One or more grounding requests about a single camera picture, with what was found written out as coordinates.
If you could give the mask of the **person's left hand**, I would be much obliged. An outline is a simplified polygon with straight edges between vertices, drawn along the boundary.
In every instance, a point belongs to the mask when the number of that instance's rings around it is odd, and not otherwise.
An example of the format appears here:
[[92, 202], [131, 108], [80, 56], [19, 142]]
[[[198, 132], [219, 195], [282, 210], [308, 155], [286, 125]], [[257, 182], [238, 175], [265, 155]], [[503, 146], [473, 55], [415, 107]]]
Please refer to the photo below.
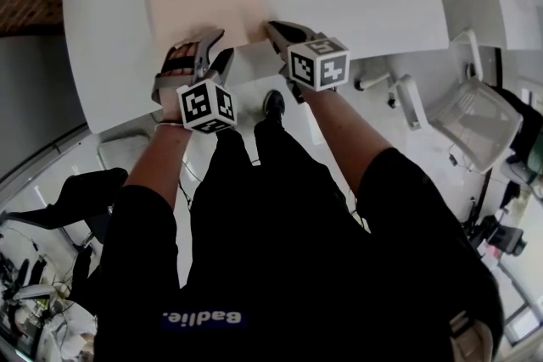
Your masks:
[[206, 31], [174, 44], [154, 78], [151, 98], [161, 106], [163, 121], [182, 123], [177, 89], [195, 84], [210, 68], [209, 55], [196, 55], [199, 38]]

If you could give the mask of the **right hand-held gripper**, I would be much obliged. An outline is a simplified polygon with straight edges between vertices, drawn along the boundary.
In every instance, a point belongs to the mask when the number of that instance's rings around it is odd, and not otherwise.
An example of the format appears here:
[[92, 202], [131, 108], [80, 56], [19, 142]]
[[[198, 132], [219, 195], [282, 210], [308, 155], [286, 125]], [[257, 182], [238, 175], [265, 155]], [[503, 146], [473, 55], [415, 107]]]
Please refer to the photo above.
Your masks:
[[287, 64], [287, 85], [297, 103], [305, 101], [303, 88], [335, 90], [348, 81], [350, 50], [337, 38], [315, 40], [316, 33], [310, 28], [279, 20], [266, 23], [266, 35]]

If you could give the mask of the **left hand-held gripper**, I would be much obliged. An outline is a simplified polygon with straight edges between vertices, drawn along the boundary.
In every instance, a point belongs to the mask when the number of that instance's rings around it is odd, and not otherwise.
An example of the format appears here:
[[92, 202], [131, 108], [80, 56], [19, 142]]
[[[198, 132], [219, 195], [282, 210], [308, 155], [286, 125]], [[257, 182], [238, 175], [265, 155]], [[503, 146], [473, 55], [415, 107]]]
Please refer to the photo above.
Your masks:
[[[204, 32], [198, 41], [197, 56], [208, 56], [211, 48], [225, 34], [215, 28]], [[217, 133], [237, 124], [237, 108], [232, 94], [223, 86], [234, 60], [235, 50], [227, 48], [216, 57], [203, 78], [191, 86], [177, 89], [182, 123], [191, 131]]]

